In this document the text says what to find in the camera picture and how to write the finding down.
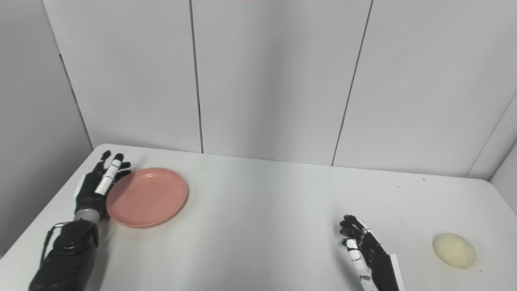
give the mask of white table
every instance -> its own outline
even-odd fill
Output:
[[[488,182],[105,144],[0,260],[0,290],[27,290],[45,233],[73,217],[79,176],[107,149],[135,169],[177,171],[189,199],[157,227],[105,224],[90,290],[360,291],[339,244],[346,213],[397,254],[407,290],[517,286],[517,216]],[[456,270],[434,254],[443,232],[470,240],[474,266]]]

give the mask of robotic arm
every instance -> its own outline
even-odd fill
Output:
[[[94,169],[84,176],[75,198],[73,221],[54,225],[45,238],[39,270],[29,285],[29,291],[83,291],[92,274],[99,234],[97,223],[106,216],[105,195],[118,180],[131,172],[130,162],[123,162],[118,153],[110,166],[104,163],[111,155],[103,153]],[[45,256],[47,246],[56,228],[61,233],[53,248]]]

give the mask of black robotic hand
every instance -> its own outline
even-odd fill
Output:
[[[93,209],[99,213],[99,220],[105,217],[106,193],[118,180],[131,173],[129,169],[131,163],[123,162],[124,155],[121,153],[116,154],[111,165],[105,168],[104,163],[110,156],[111,151],[105,151],[94,169],[84,176],[82,186],[75,198],[74,213],[85,209]]]

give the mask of panel seam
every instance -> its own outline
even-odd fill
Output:
[[[192,0],[189,0],[189,7],[190,7],[190,29],[192,31],[192,50],[194,54],[194,75],[195,75],[195,90],[196,90],[196,96],[197,96],[197,116],[199,119],[199,138],[201,143],[201,153],[205,152],[204,146],[203,146],[203,125],[201,123],[201,101],[199,98],[199,79],[197,76],[197,53],[195,49],[195,33],[194,33],[194,13],[192,12]]]
[[[348,109],[348,103],[350,102],[350,96],[352,94],[352,87],[354,85],[354,80],[355,80],[355,76],[356,76],[356,72],[357,72],[357,66],[359,65],[359,58],[361,57],[362,45],[364,43],[364,37],[366,36],[368,22],[370,21],[370,14],[372,12],[372,7],[373,7],[373,0],[370,2],[370,9],[368,10],[368,16],[366,17],[366,24],[364,25],[364,31],[362,33],[362,39],[361,39],[361,45],[359,46],[359,52],[357,53],[357,59],[356,59],[355,67],[354,67],[354,73],[352,75],[352,81],[350,82],[350,88],[348,89],[348,97],[346,98],[345,110],[343,112],[343,119],[341,119],[341,126],[339,128],[339,133],[338,133],[338,141],[336,142],[336,148],[334,149],[334,156],[332,156],[332,163],[330,164],[331,166],[334,165],[334,161],[336,160],[336,153],[338,151],[339,140],[341,139],[341,133],[343,132],[343,124],[345,123],[346,111]]]

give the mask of white fingertip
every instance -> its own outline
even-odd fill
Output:
[[[106,170],[106,173],[102,176],[102,180],[99,183],[99,186],[95,189],[95,193],[106,195],[106,192],[108,192],[108,189],[111,186],[111,183],[113,182],[113,179],[115,178],[115,175],[117,174],[118,169],[120,168],[121,161],[114,159],[110,167]]]

